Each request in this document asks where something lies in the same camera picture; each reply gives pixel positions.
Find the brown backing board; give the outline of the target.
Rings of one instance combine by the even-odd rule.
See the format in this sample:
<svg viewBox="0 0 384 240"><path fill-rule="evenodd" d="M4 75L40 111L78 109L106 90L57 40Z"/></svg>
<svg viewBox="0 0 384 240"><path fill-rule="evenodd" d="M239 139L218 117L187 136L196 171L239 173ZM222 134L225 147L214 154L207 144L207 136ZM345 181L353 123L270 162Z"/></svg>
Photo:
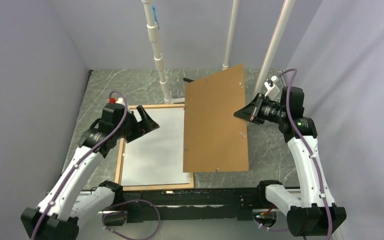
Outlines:
<svg viewBox="0 0 384 240"><path fill-rule="evenodd" d="M244 66L238 64L185 85L183 171L249 170Z"/></svg>

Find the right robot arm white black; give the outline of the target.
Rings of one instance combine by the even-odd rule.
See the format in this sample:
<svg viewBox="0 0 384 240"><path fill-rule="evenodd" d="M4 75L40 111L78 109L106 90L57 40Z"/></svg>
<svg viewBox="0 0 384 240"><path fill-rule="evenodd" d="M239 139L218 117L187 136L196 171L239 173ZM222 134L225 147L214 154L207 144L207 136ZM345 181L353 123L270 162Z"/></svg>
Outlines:
<svg viewBox="0 0 384 240"><path fill-rule="evenodd" d="M297 171L300 198L278 180L262 180L257 185L256 203L262 208L271 204L277 207L286 216L288 231L293 236L325 236L329 240L347 213L336 204L328 187L319 156L317 129L314 121L304 116L304 99L301 88L284 87L280 101L259 93L233 115L256 125L277 124Z"/></svg>

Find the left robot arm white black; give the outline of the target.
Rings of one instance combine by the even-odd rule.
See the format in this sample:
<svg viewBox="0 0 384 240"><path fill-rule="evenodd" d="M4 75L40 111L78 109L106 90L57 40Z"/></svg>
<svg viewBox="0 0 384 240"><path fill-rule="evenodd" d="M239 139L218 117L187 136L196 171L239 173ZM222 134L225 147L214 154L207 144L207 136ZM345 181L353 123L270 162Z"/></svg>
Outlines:
<svg viewBox="0 0 384 240"><path fill-rule="evenodd" d="M21 222L32 240L74 240L80 228L97 212L117 210L127 204L123 186L105 180L94 193L77 202L91 174L123 139L130 143L160 126L143 106L136 107L141 119L125 103L107 103L101 117L82 134L69 165L46 197L27 207Z"/></svg>

